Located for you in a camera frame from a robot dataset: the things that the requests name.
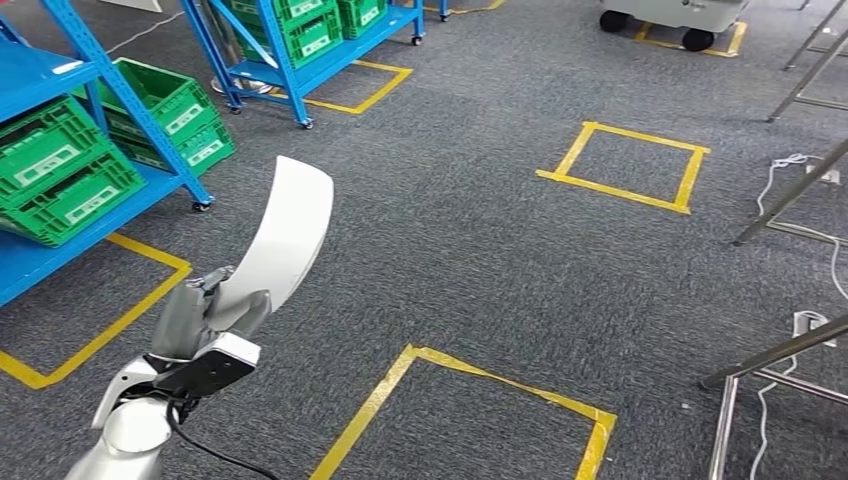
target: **crate label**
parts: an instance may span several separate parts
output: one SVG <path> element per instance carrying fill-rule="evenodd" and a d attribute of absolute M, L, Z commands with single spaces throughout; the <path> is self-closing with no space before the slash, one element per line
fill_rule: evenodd
<path fill-rule="evenodd" d="M 222 142 L 220 140 L 215 140 L 214 142 L 207 145 L 203 150 L 201 150 L 201 151 L 195 153 L 194 155 L 192 155 L 191 157 L 189 157 L 189 159 L 186 160 L 186 161 L 188 162 L 188 165 L 190 167 L 193 167 L 193 166 L 197 165 L 198 163 L 209 158 L 210 155 L 212 155 L 213 153 L 220 150 L 223 146 L 224 146 L 224 142 Z"/>
<path fill-rule="evenodd" d="M 121 120 L 117 120 L 115 118 L 109 117 L 109 126 L 114 128 L 115 130 L 120 130 L 122 132 L 131 133 L 133 135 L 139 137 L 145 137 L 144 132 L 141 131 L 140 128 L 132 125 L 130 123 L 122 122 Z"/>
<path fill-rule="evenodd" d="M 311 2 L 304 2 L 300 5 L 295 5 L 290 8 L 289 11 L 292 14 L 292 18 L 296 18 L 303 15 L 304 13 L 309 13 L 312 10 L 315 10 L 321 5 L 324 5 L 324 0 L 312 0 Z"/>
<path fill-rule="evenodd" d="M 176 120 L 169 123 L 165 130 L 169 135 L 173 135 L 177 133 L 181 128 L 186 126 L 188 122 L 194 120 L 195 117 L 200 115 L 200 112 L 203 111 L 203 107 L 199 104 L 195 103 L 194 105 L 188 107 L 185 112 L 183 112 Z"/>
<path fill-rule="evenodd" d="M 70 212 L 65 214 L 65 220 L 67 220 L 71 225 L 76 225 L 83 218 L 87 217 L 91 214 L 91 212 L 97 210 L 97 207 L 103 205 L 108 202 L 109 199 L 119 194 L 117 188 L 109 185 L 108 187 L 100 190 L 97 195 L 89 198 L 77 208 L 71 210 Z"/>
<path fill-rule="evenodd" d="M 140 153 L 133 153 L 130 156 L 136 162 L 143 163 L 145 165 L 150 165 L 151 167 L 165 168 L 165 162 L 159 160 L 158 158 L 146 157 Z"/>
<path fill-rule="evenodd" d="M 234 12 L 259 15 L 259 10 L 256 9 L 256 6 L 249 3 L 232 2 L 232 8 Z"/>
<path fill-rule="evenodd" d="M 56 150 L 50 155 L 44 157 L 40 162 L 30 165 L 29 168 L 16 173 L 15 180 L 17 180 L 22 187 L 26 187 L 30 183 L 55 170 L 57 167 L 64 165 L 68 160 L 79 154 L 80 151 L 73 145 L 65 145 L 59 150 Z"/>
<path fill-rule="evenodd" d="M 329 44 L 330 44 L 330 36 L 324 35 L 323 37 L 319 38 L 318 40 L 315 40 L 314 42 L 310 43 L 309 45 L 304 46 L 303 48 L 300 49 L 300 51 L 303 53 L 304 57 L 308 57 L 308 56 L 312 55 L 313 53 L 317 52 L 318 50 L 321 50 L 322 48 L 326 47 Z"/>
<path fill-rule="evenodd" d="M 21 231 L 21 229 L 20 229 L 20 228 L 18 228 L 18 226 L 17 226 L 17 225 L 15 225 L 14 223 L 12 223 L 12 221 L 11 221 L 11 220 L 9 220 L 9 219 L 7 219 L 7 218 L 5 218 L 5 217 L 0 217 L 0 225 L 4 226 L 4 227 L 6 227 L 6 228 L 8 228 L 8 229 L 10 229 L 10 230 L 13 230 L 13 231 L 15 231 L 15 232 L 20 232 L 20 231 Z"/>
<path fill-rule="evenodd" d="M 359 17 L 359 25 L 360 26 L 366 25 L 368 22 L 373 20 L 374 17 L 376 17 L 379 14 L 380 14 L 380 9 L 378 7 L 374 7 L 371 10 L 368 10 L 368 12 L 366 12 L 365 15 Z"/>

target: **floor marking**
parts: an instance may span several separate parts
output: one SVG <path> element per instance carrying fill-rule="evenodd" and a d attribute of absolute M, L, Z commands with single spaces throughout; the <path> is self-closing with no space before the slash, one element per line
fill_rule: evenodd
<path fill-rule="evenodd" d="M 383 97 L 388 95 L 392 90 L 395 89 L 395 87 L 397 87 L 400 84 L 400 82 L 404 81 L 406 79 L 406 77 L 408 77 L 409 74 L 412 73 L 412 71 L 413 71 L 413 69 L 411 69 L 411 68 L 395 67 L 393 65 L 384 65 L 382 63 L 366 62 L 364 60 L 354 60 L 353 64 L 354 65 L 360 65 L 360 66 L 363 66 L 363 67 L 368 67 L 368 68 L 374 68 L 374 69 L 377 69 L 377 70 L 384 70 L 386 72 L 392 72 L 392 73 L 395 74 L 395 76 L 392 77 L 392 79 L 389 80 L 388 83 L 386 83 L 385 85 L 380 87 L 379 90 L 374 92 L 370 97 L 366 98 L 362 103 L 360 103 L 359 105 L 357 105 L 355 107 L 349 107 L 349 106 L 346 106 L 346 105 L 337 105 L 335 103 L 322 102 L 320 100 L 310 100 L 308 98 L 304 98 L 303 103 L 307 103 L 309 105 L 315 105 L 316 107 L 329 108 L 331 110 L 337 110 L 339 112 L 349 113 L 351 115 L 359 115 L 362 112 L 364 112 L 365 110 L 368 110 L 369 108 L 371 108 L 371 106 L 373 106 L 375 103 L 379 102 Z M 272 97 L 278 97 L 278 98 L 289 98 L 288 95 L 283 93 L 283 91 L 281 91 L 278 88 L 275 88 L 274 90 L 272 90 L 270 95 Z"/>
<path fill-rule="evenodd" d="M 368 423 L 374 418 L 380 407 L 392 393 L 392 390 L 400 382 L 401 378 L 406 374 L 409 367 L 416 360 L 425 360 L 436 365 L 457 370 L 472 375 L 478 375 L 492 380 L 503 382 L 512 387 L 524 390 L 525 392 L 538 395 L 545 400 L 555 403 L 563 408 L 579 413 L 584 417 L 594 421 L 592 433 L 589 436 L 589 441 L 586 444 L 586 450 L 583 452 L 583 458 L 580 461 L 580 467 L 575 475 L 575 480 L 593 480 L 598 468 L 601 466 L 604 458 L 604 451 L 607 447 L 612 429 L 615 426 L 616 416 L 612 413 L 604 412 L 591 405 L 578 402 L 562 395 L 539 390 L 538 388 L 522 385 L 504 377 L 491 374 L 485 370 L 479 369 L 473 365 L 469 365 L 461 360 L 458 360 L 450 355 L 432 350 L 426 347 L 414 347 L 407 345 L 403 352 L 398 356 L 395 363 L 389 368 L 386 376 L 377 384 L 377 387 L 371 392 L 371 395 L 365 400 L 359 411 L 354 415 L 353 420 L 347 425 L 342 434 L 327 452 L 327 455 L 318 464 L 315 471 L 309 477 L 309 480 L 329 480 L 336 469 L 341 465 L 345 456 L 350 452 L 350 449 L 359 439 L 362 432 L 368 426 Z"/>
<path fill-rule="evenodd" d="M 634 138 L 636 140 L 691 151 L 692 155 L 689 157 L 689 161 L 686 164 L 686 169 L 683 172 L 683 178 L 680 180 L 680 185 L 677 187 L 677 193 L 675 194 L 674 201 L 669 202 L 659 198 L 649 197 L 647 195 L 622 190 L 609 185 L 602 185 L 600 183 L 568 175 L 568 171 L 571 170 L 574 162 L 577 161 L 577 157 L 586 147 L 586 144 L 595 132 L 607 132 L 623 137 Z M 646 205 L 664 208 L 666 210 L 688 215 L 691 213 L 689 210 L 689 197 L 692 195 L 692 189 L 695 186 L 695 179 L 698 176 L 698 170 L 701 168 L 701 162 L 704 159 L 704 155 L 707 153 L 710 153 L 709 148 L 692 145 L 691 143 L 684 143 L 677 140 L 648 135 L 646 133 L 625 130 L 623 128 L 603 125 L 597 122 L 583 122 L 583 129 L 580 131 L 580 134 L 577 135 L 574 143 L 568 149 L 568 152 L 565 154 L 562 161 L 560 161 L 557 168 L 553 172 L 536 170 L 536 175 L 556 182 L 584 187 L 607 195 L 613 195 L 627 200 L 632 200 L 634 202 L 640 202 Z"/>
<path fill-rule="evenodd" d="M 449 8 L 448 9 L 448 15 L 462 15 L 462 14 L 465 14 L 465 13 L 488 12 L 488 11 L 491 11 L 491 10 L 494 10 L 494 9 L 500 7 L 505 2 L 506 2 L 506 0 L 495 0 L 494 2 L 489 4 L 488 6 L 479 7 L 479 8 L 467 8 L 467 9 L 458 8 L 456 10 Z M 404 7 L 412 7 L 412 4 L 413 4 L 413 2 L 412 2 L 412 0 L 410 0 L 410 1 L 406 2 L 403 6 Z M 427 11 L 427 12 L 440 12 L 438 7 L 424 6 L 422 8 L 424 9 L 424 11 Z"/>
<path fill-rule="evenodd" d="M 64 380 L 65 377 L 70 375 L 71 372 L 76 370 L 86 360 L 91 358 L 92 355 L 97 353 L 98 350 L 103 348 L 104 345 L 109 343 L 110 340 L 115 338 L 129 324 L 134 322 L 135 319 L 147 311 L 148 308 L 164 297 L 165 294 L 174 287 L 174 285 L 182 281 L 182 279 L 188 276 L 191 272 L 191 264 L 187 261 L 161 250 L 157 250 L 141 242 L 137 242 L 131 238 L 113 233 L 106 237 L 106 239 L 131 252 L 165 264 L 173 268 L 175 271 L 164 282 L 153 289 L 152 292 L 141 299 L 140 302 L 127 310 L 120 318 L 106 327 L 106 329 L 98 334 L 93 340 L 80 348 L 79 351 L 71 356 L 71 358 L 66 360 L 62 365 L 59 365 L 56 370 L 49 374 L 44 375 L 3 351 L 0 351 L 0 370 L 3 370 L 34 390 L 39 390 Z"/>
<path fill-rule="evenodd" d="M 677 43 L 671 42 L 663 42 L 660 40 L 650 40 L 648 39 L 648 32 L 651 30 L 653 26 L 652 23 L 644 22 L 642 26 L 639 28 L 639 31 L 636 32 L 636 36 L 633 37 L 633 40 L 639 43 L 646 43 L 649 45 L 659 45 L 660 47 L 666 48 L 674 48 L 677 50 L 686 50 L 683 45 L 679 45 Z M 707 55 L 715 55 L 717 57 L 724 58 L 733 58 L 739 55 L 739 46 L 742 45 L 742 37 L 745 36 L 745 32 L 748 31 L 748 24 L 745 22 L 736 22 L 736 26 L 733 29 L 733 37 L 730 39 L 730 44 L 727 46 L 727 50 L 713 50 L 708 48 L 698 53 L 706 53 Z"/>

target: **black cable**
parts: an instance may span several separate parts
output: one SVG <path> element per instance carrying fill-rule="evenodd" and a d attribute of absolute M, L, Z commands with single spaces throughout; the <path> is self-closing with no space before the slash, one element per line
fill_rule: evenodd
<path fill-rule="evenodd" d="M 179 435 L 180 438 L 185 440 L 189 445 L 196 447 L 196 448 L 199 448 L 199 449 L 203 450 L 204 452 L 208 453 L 209 455 L 212 455 L 213 457 L 217 457 L 217 458 L 219 458 L 219 459 L 221 459 L 225 462 L 232 463 L 233 465 L 238 465 L 239 467 L 246 468 L 248 470 L 256 472 L 256 473 L 264 476 L 265 478 L 267 478 L 269 480 L 280 480 L 280 477 L 274 475 L 273 473 L 271 473 L 270 471 L 268 471 L 268 470 L 266 470 L 262 467 L 258 467 L 256 465 L 251 464 L 251 463 L 247 463 L 247 462 L 244 462 L 244 461 L 239 460 L 237 458 L 233 458 L 229 455 L 225 455 L 223 453 L 216 452 L 215 450 L 212 450 L 211 448 L 207 447 L 206 445 L 203 445 L 200 442 L 198 442 L 198 441 L 192 439 L 191 437 L 189 437 L 188 435 L 186 435 L 182 431 L 182 429 L 180 428 L 180 425 L 177 423 L 176 419 L 174 418 L 174 413 L 175 413 L 174 406 L 175 406 L 175 400 L 173 398 L 168 400 L 168 410 L 167 410 L 166 415 L 165 415 L 166 418 L 167 418 L 167 421 L 168 421 L 168 425 L 171 427 L 171 430 L 177 432 L 177 435 Z"/>

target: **power strip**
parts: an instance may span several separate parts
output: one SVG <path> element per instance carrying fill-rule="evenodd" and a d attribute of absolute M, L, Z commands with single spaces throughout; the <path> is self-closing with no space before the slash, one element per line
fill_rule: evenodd
<path fill-rule="evenodd" d="M 803 335 L 810 330 L 815 330 L 825 323 L 827 319 L 811 315 L 809 312 L 795 312 L 795 326 L 792 329 L 792 338 Z M 836 347 L 836 339 L 825 342 L 828 347 Z"/>
<path fill-rule="evenodd" d="M 815 165 L 810 165 L 809 163 L 806 165 L 807 173 L 812 172 L 816 168 Z M 819 178 L 819 181 L 824 183 L 832 183 L 834 185 L 842 185 L 840 180 L 842 176 L 839 174 L 839 170 L 828 170 L 827 173 Z"/>

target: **gray carpet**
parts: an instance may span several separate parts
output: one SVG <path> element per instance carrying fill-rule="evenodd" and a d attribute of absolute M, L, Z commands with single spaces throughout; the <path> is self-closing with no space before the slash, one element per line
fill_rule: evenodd
<path fill-rule="evenodd" d="M 162 19 L 74 3 L 105 46 Z M 828 245 L 777 233 L 728 245 L 756 213 L 770 159 L 826 153 L 848 127 L 844 113 L 805 106 L 762 122 L 815 61 L 805 55 L 798 70 L 780 71 L 833 2 L 797 12 L 799 3 L 754 2 L 735 59 L 637 44 L 626 38 L 637 24 L 600 32 L 597 2 L 508 0 L 444 24 L 431 14 L 423 46 L 401 36 L 366 57 L 415 71 L 363 115 L 310 107 L 311 132 L 288 110 L 254 101 L 241 116 L 224 115 L 238 153 L 204 177 L 218 198 L 213 211 L 189 213 L 180 192 L 122 233 L 197 271 L 237 261 L 277 154 L 327 171 L 337 199 L 314 270 L 257 338 L 259 370 L 205 402 L 186 430 L 282 478 L 308 478 L 414 343 L 617 414 L 600 480 L 705 478 L 720 393 L 695 382 L 786 339 L 794 311 L 835 316 L 845 307 L 830 283 Z M 34 44 L 63 48 L 36 2 L 0 11 Z M 204 84 L 210 76 L 184 19 L 115 55 Z M 361 101 L 383 76 L 354 68 L 317 95 Z M 844 69 L 834 62 L 812 91 L 844 98 Z M 585 120 L 711 148 L 692 215 L 536 177 Z M 671 198 L 684 157 L 601 135 L 573 173 Z M 776 188 L 800 174 L 780 171 Z M 787 220 L 847 235 L 843 195 L 817 185 Z M 128 255 L 98 247 L 5 306 L 0 348 L 40 371 L 61 364 L 167 274 Z M 32 391 L 0 375 L 0 477 L 61 478 L 93 442 L 86 427 L 101 392 L 144 351 L 159 308 L 53 387 Z M 845 352 L 840 344 L 802 355 L 798 375 L 848 390 Z M 756 453 L 761 386 L 743 384 L 729 480 L 747 478 Z M 758 478 L 846 478 L 843 410 L 795 392 L 769 398 Z M 511 387 L 415 364 L 333 478 L 572 478 L 586 435 L 581 418 Z M 257 478 L 180 442 L 164 457 L 167 479 Z"/>

